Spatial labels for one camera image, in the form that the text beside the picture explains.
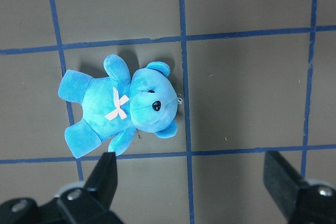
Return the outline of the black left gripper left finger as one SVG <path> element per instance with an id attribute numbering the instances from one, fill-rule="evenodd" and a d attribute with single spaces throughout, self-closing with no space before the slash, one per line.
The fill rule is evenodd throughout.
<path id="1" fill-rule="evenodd" d="M 123 223 L 110 210 L 118 185 L 114 152 L 103 153 L 84 185 L 64 190 L 38 206 L 32 198 L 1 204 L 1 223 Z"/>

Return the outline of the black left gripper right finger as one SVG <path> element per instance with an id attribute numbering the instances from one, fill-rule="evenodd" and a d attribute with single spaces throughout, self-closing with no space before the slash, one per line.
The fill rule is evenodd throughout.
<path id="1" fill-rule="evenodd" d="M 335 223 L 335 188 L 303 178 L 278 151 L 265 153 L 263 182 L 287 223 Z"/>

